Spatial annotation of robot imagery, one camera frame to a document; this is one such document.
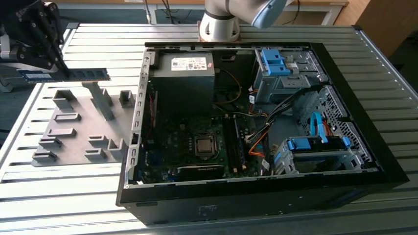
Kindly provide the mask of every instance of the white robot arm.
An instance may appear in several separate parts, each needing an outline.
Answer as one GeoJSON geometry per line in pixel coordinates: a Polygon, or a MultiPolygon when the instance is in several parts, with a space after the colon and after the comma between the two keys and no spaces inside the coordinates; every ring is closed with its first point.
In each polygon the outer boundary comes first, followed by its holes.
{"type": "Polygon", "coordinates": [[[205,0],[199,36],[205,42],[232,42],[239,37],[239,19],[256,28],[275,22],[294,0],[205,0]]]}

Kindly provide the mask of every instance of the aluminum table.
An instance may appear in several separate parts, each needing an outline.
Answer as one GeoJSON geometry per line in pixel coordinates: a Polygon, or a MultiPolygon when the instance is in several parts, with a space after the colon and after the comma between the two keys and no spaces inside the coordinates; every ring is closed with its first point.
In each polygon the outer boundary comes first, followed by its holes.
{"type": "MultiPolygon", "coordinates": [[[[396,234],[418,233],[418,94],[360,30],[342,26],[241,27],[245,42],[320,42],[398,158],[410,182],[330,211],[145,227],[115,206],[120,164],[33,167],[56,89],[37,84],[0,151],[0,234],[396,234]]],[[[65,31],[71,68],[108,68],[111,94],[136,93],[144,42],[196,41],[195,25],[80,24],[65,31]]]]}

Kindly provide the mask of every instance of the motherboard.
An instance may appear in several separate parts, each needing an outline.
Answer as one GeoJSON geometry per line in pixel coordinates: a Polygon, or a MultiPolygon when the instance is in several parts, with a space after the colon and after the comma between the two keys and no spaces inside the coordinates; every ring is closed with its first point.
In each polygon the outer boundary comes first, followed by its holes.
{"type": "Polygon", "coordinates": [[[251,118],[227,115],[159,120],[147,140],[144,182],[257,176],[243,143],[252,125],[251,118]]]}

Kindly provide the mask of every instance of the floor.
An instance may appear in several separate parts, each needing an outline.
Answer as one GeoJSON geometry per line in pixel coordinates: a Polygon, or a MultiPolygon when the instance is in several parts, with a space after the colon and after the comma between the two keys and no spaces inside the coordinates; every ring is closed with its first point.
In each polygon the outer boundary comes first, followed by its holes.
{"type": "MultiPolygon", "coordinates": [[[[65,28],[69,22],[80,23],[116,23],[116,24],[145,24],[147,18],[143,10],[61,10],[61,25],[65,28]]],[[[203,11],[179,10],[172,12],[175,23],[193,24],[201,19],[203,11]]],[[[169,23],[169,18],[163,10],[156,12],[157,22],[169,23]]],[[[404,41],[398,51],[390,57],[403,77],[418,90],[416,65],[418,65],[418,43],[414,38],[404,41]]],[[[21,108],[29,97],[32,85],[18,81],[12,93],[0,93],[0,145],[10,130],[21,108]]]]}

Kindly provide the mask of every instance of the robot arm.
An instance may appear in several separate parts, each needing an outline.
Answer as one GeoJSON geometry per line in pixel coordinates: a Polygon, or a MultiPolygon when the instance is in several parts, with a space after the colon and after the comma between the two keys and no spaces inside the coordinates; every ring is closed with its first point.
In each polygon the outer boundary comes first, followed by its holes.
{"type": "Polygon", "coordinates": [[[239,37],[239,19],[267,28],[294,0],[205,0],[199,37],[207,42],[231,42],[239,37]]]}
{"type": "Polygon", "coordinates": [[[28,82],[109,80],[105,69],[68,69],[57,5],[6,2],[0,9],[0,65],[17,68],[28,82]]]}

